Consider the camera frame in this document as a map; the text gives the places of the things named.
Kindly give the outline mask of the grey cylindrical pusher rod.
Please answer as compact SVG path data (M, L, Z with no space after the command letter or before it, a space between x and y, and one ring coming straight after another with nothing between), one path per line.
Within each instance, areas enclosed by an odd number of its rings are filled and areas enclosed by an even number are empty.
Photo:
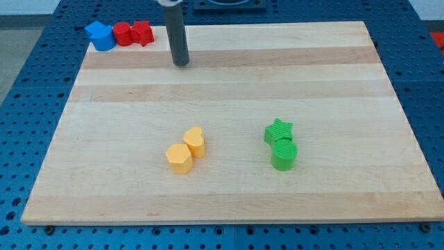
M173 64L184 67L189 64L189 50L182 5L180 2L162 2L162 7Z

